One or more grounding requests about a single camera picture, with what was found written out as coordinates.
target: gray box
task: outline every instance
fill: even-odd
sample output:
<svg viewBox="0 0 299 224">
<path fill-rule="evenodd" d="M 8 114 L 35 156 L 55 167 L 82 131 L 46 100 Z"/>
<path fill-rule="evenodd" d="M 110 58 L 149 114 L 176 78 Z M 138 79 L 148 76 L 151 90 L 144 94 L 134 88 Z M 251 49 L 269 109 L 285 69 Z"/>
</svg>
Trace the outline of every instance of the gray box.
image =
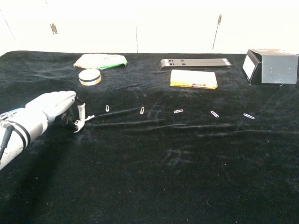
<svg viewBox="0 0 299 224">
<path fill-rule="evenodd" d="M 296 84 L 298 55 L 280 49 L 249 49 L 242 70 L 249 84 Z"/>
</svg>

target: round container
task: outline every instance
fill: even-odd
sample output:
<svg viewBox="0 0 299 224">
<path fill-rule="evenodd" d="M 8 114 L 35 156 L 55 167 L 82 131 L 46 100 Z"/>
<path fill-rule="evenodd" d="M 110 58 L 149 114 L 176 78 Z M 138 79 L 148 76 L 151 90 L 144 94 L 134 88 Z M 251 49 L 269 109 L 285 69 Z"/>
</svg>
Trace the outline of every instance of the round container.
<svg viewBox="0 0 299 224">
<path fill-rule="evenodd" d="M 102 75 L 97 69 L 85 69 L 79 73 L 79 81 L 82 85 L 96 85 L 102 79 Z"/>
</svg>

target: sticky note pad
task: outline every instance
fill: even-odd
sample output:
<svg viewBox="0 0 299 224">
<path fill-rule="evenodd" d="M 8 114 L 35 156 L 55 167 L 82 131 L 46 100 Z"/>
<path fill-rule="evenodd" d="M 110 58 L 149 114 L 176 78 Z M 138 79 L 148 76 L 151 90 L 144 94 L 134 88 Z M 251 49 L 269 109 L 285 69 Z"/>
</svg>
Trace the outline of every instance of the sticky note pad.
<svg viewBox="0 0 299 224">
<path fill-rule="evenodd" d="M 209 71 L 172 70 L 170 86 L 216 89 L 216 75 Z"/>
</svg>

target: green and white package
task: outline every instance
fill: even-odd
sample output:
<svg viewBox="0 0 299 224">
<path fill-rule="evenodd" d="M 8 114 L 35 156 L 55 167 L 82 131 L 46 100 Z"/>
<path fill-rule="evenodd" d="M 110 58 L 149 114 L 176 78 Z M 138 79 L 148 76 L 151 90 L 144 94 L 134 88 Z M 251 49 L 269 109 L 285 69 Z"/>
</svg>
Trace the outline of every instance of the green and white package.
<svg viewBox="0 0 299 224">
<path fill-rule="evenodd" d="M 127 64 L 125 56 L 122 55 L 84 54 L 74 63 L 74 67 L 103 70 Z"/>
</svg>

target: white wall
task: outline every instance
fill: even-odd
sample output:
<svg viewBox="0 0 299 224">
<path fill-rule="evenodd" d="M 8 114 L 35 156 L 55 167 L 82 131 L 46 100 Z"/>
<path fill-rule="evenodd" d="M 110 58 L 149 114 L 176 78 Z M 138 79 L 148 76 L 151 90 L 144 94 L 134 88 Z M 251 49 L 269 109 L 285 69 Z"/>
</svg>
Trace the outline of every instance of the white wall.
<svg viewBox="0 0 299 224">
<path fill-rule="evenodd" d="M 246 53 L 249 48 L 299 53 L 299 6 L 291 0 L 10 0 L 1 1 L 0 10 L 15 37 L 0 14 L 0 54 Z M 50 23 L 56 24 L 58 35 Z"/>
</svg>

